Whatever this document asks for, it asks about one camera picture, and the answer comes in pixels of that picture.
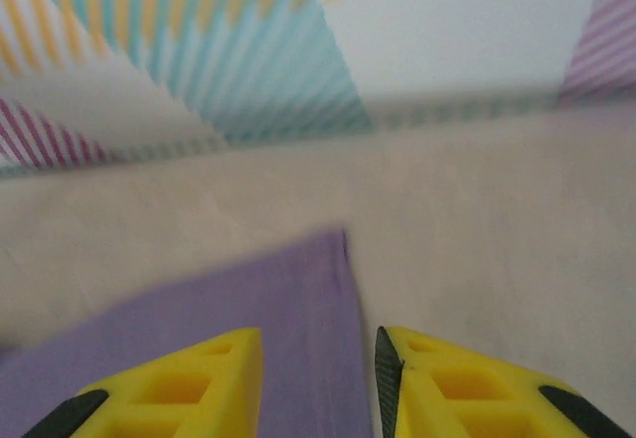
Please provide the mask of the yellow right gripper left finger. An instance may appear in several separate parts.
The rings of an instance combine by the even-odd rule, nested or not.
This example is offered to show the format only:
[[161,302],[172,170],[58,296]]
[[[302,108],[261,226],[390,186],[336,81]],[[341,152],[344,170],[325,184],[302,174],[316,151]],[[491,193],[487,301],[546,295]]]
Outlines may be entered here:
[[81,389],[24,438],[256,438],[258,328],[237,329]]

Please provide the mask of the purple t-shirt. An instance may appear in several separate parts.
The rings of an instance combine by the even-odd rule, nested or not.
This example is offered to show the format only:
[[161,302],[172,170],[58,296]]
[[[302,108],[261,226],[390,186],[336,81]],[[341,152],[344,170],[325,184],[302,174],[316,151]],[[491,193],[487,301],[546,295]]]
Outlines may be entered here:
[[340,230],[141,293],[0,359],[0,438],[20,438],[100,378],[246,327],[260,330],[264,349],[258,438],[373,438]]

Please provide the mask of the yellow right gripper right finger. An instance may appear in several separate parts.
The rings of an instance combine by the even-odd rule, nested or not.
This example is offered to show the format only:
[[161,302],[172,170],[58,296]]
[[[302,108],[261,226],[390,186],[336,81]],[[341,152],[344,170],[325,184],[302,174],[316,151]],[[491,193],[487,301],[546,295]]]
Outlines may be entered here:
[[567,383],[403,327],[380,327],[383,438],[632,438]]

